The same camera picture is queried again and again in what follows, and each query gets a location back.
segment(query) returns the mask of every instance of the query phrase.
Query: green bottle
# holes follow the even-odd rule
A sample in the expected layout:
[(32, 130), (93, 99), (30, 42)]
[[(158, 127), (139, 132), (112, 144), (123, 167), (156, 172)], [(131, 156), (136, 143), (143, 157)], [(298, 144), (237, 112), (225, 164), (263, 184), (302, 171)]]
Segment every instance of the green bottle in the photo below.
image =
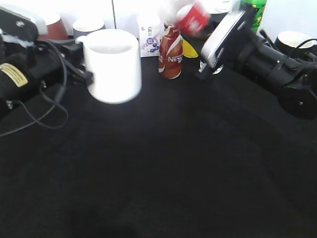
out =
[(252, 26), (252, 30), (254, 32), (258, 31), (258, 28), (261, 24), (263, 13), (265, 10), (267, 0), (241, 0), (241, 9), (244, 9), (247, 5), (252, 5), (257, 9), (256, 17), (254, 18), (254, 24)]

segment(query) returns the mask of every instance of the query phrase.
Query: wire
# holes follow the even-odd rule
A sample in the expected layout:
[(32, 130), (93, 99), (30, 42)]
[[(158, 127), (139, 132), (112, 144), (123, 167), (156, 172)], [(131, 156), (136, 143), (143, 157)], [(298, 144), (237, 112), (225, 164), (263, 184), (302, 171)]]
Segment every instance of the wire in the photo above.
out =
[(269, 44), (272, 46), (273, 49), (280, 52), (280, 50), (276, 47), (276, 45), (273, 43), (271, 38), (267, 35), (265, 30), (263, 30), (263, 29), (260, 30), (260, 34), (269, 42)]
[(296, 48), (292, 49), (292, 50), (288, 53), (288, 55), (286, 56), (286, 58), (281, 62), (281, 65), (278, 67), (278, 70), (281, 70), (284, 65), (286, 65), (289, 69), (294, 69), (294, 67), (292, 67), (291, 65), (288, 65), (288, 64), (287, 64), (287, 60), (289, 60), (289, 58), (290, 58), (300, 47), (302, 47), (304, 44), (306, 44), (306, 43), (308, 43), (308, 42), (310, 42), (310, 41), (317, 41), (317, 39), (312, 38), (312, 39), (305, 40), (305, 41), (303, 41), (302, 43), (300, 43)]
[(312, 38), (312, 39), (309, 39), (309, 40), (305, 40), (303, 43), (300, 43), (296, 48), (292, 49), (290, 51), (290, 53), (288, 53), (286, 58), (289, 59), (300, 47), (302, 47), (304, 44), (306, 44), (306, 43), (308, 43), (310, 41), (317, 41), (317, 39)]
[[(65, 65), (64, 58), (61, 56), (59, 50), (58, 50), (57, 47), (54, 46), (51, 42), (48, 42), (48, 41), (37, 41), (37, 42), (40, 43), (40, 44), (46, 44), (46, 45), (48, 45), (48, 46), (49, 46), (52, 50), (54, 50), (55, 53), (57, 54), (57, 56), (58, 56), (58, 58), (59, 58), (59, 60), (60, 60), (60, 63), (61, 63), (61, 65), (62, 65), (62, 70), (63, 70), (63, 84), (62, 84), (62, 85), (63, 85), (63, 88), (66, 88), (66, 86), (67, 86), (67, 68), (66, 68), (66, 65)], [(56, 99), (56, 101), (54, 101), (54, 102), (56, 102), (57, 104), (59, 104), (59, 103), (61, 102), (61, 100), (62, 100), (62, 96), (63, 96), (63, 94), (62, 94), (60, 97), (58, 97), (58, 98)], [(44, 119), (45, 117), (47, 117), (47, 116), (55, 109), (56, 106), (57, 106), (57, 105), (56, 105), (55, 103), (53, 103), (53, 106), (52, 106), (45, 114), (43, 114), (41, 117), (37, 118), (36, 121), (40, 121), (40, 120)], [(17, 128), (17, 129), (8, 131), (8, 132), (6, 132), (6, 133), (0, 134), (0, 138), (1, 138), (1, 137), (5, 137), (5, 136), (7, 136), (7, 135), (14, 134), (14, 133), (19, 132), (19, 131), (22, 131), (22, 130), (24, 130), (24, 129), (27, 129), (27, 128), (29, 128), (30, 126), (35, 125), (35, 124), (37, 123), (36, 121), (33, 121), (33, 122), (29, 123), (29, 124), (26, 124), (26, 125), (24, 125), (24, 126), (21, 126), (21, 127)]]
[(50, 99), (49, 97), (47, 97), (44, 93), (43, 93), (42, 96), (43, 96), (43, 98), (46, 97), (46, 98), (44, 98), (46, 101), (51, 102), (55, 107), (58, 107), (63, 112), (65, 112), (66, 120), (62, 124), (57, 125), (57, 126), (46, 125), (46, 124), (42, 123), (41, 121), (39, 121), (37, 118), (35, 118), (35, 116), (27, 109), (25, 104), (23, 102), (21, 102), (20, 100), (13, 100), (12, 103), (13, 103), (13, 105), (17, 105), (17, 104), (21, 105), (24, 108), (24, 110), (26, 111), (26, 113), (30, 116), (30, 118), (32, 118), (34, 123), (37, 123), (37, 124), (39, 124), (40, 126), (42, 126), (44, 128), (47, 128), (47, 129), (50, 129), (50, 130), (56, 130), (56, 129), (59, 129), (59, 128), (63, 127), (68, 121), (68, 111), (66, 110), (66, 108), (64, 108), (61, 104), (59, 104), (59, 103), (53, 101), (52, 99)]

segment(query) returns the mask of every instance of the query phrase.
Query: nescafe bottle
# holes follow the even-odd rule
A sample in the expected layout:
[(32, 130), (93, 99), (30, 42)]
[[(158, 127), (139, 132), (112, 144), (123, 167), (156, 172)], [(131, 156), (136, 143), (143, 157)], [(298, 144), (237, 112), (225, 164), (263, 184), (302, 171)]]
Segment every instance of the nescafe bottle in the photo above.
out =
[(166, 79), (175, 79), (182, 72), (183, 42), (176, 24), (166, 21), (159, 48), (158, 71)]

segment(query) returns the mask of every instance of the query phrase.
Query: yellow cup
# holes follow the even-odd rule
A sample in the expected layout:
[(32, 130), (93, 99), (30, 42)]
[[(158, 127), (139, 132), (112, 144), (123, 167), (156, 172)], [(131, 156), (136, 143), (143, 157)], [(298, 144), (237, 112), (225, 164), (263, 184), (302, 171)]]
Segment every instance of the yellow cup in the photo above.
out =
[(196, 50), (185, 40), (183, 40), (183, 55), (187, 58), (197, 58)]

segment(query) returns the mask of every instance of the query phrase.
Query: white mug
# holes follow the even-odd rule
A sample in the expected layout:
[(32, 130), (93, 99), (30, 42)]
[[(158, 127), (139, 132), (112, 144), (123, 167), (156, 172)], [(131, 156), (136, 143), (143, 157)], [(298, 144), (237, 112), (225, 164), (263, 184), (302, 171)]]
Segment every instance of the white mug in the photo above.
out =
[(97, 100), (120, 104), (135, 98), (142, 87), (138, 40), (131, 33), (106, 29), (77, 38), (84, 44), (86, 70), (94, 75), (88, 87)]

